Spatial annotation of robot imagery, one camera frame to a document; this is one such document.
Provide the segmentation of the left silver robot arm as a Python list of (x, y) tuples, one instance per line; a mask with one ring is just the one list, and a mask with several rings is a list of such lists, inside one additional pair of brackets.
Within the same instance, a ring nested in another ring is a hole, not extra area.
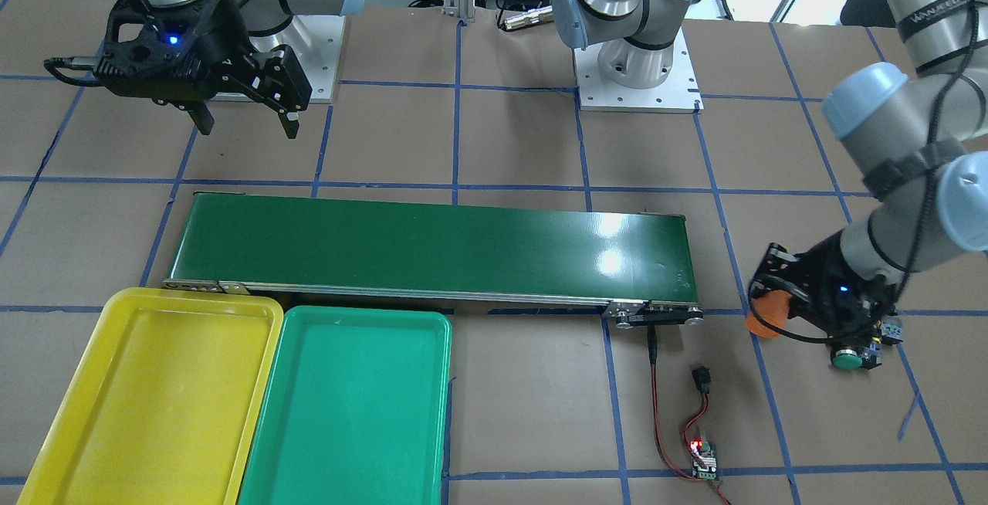
[[(747, 291), (759, 337), (858, 349), (880, 337), (912, 276), (986, 248), (986, 0), (886, 0), (914, 75), (879, 62), (822, 110), (880, 205), (800, 254), (772, 244)], [(601, 45), (618, 85), (659, 86), (689, 0), (551, 0), (572, 49)]]

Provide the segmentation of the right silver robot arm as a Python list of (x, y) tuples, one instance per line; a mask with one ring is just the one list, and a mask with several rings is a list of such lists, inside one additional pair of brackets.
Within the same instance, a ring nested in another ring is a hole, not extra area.
[(119, 97), (171, 105), (209, 134), (208, 101), (246, 97), (274, 111), (289, 139), (315, 89), (303, 68), (303, 45), (285, 40), (301, 16), (359, 15), (366, 0), (117, 0), (102, 54), (92, 65), (98, 86)]

